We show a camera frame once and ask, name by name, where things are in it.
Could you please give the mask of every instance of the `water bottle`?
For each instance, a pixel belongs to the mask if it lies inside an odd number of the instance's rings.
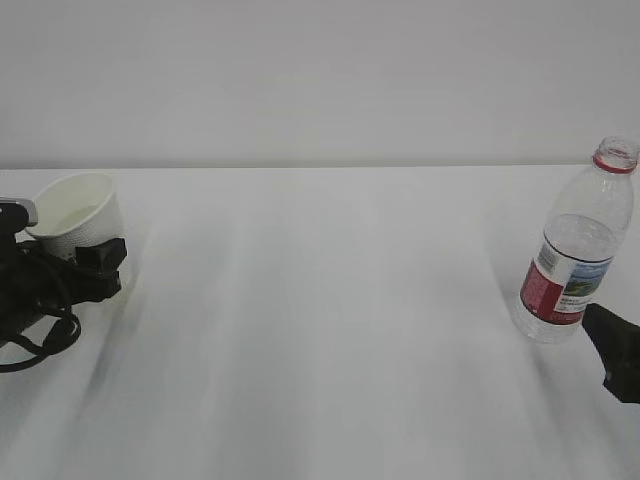
[[[578,329],[631,221],[639,154],[638,145],[607,137],[562,190],[516,302],[513,321],[528,337],[560,343]]]

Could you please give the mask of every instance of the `table surface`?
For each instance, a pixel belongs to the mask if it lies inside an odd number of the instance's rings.
[[[0,378],[0,478],[637,480],[640,405],[585,332],[509,317],[580,168],[107,171],[132,280]],[[639,244],[636,218],[598,297],[636,323]]]

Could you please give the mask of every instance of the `cable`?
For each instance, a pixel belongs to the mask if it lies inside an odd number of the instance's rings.
[[[36,256],[36,252],[33,250],[30,254],[24,253],[24,258],[47,272],[58,290],[62,307],[52,308],[43,305],[37,305],[35,307],[35,313],[58,318],[56,323],[51,327],[51,330],[49,330],[49,333],[42,342],[42,345],[36,345],[22,334],[6,332],[0,329],[0,339],[15,343],[34,355],[33,358],[21,362],[0,364],[0,373],[25,370],[44,361],[51,355],[63,352],[73,345],[78,338],[80,338],[80,333],[82,331],[80,320],[73,313],[69,291],[55,269],[45,260],[38,258]]]

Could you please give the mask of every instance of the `red label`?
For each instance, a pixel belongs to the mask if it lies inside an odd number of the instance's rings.
[[[563,290],[563,285],[558,285],[548,280],[540,273],[535,262],[531,262],[527,278],[520,291],[520,298],[522,298],[524,305],[536,317],[551,322],[555,306]]]
[[[572,323],[579,322],[582,319],[582,315],[584,315],[584,312],[574,312],[574,313],[553,312],[549,320],[545,320],[545,319],[543,320],[549,323],[555,323],[556,325],[570,325]]]

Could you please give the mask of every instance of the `paper cup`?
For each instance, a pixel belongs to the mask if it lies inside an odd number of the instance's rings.
[[[61,178],[34,199],[38,224],[27,233],[45,250],[65,260],[76,247],[92,247],[122,237],[122,218],[115,183],[102,173]]]

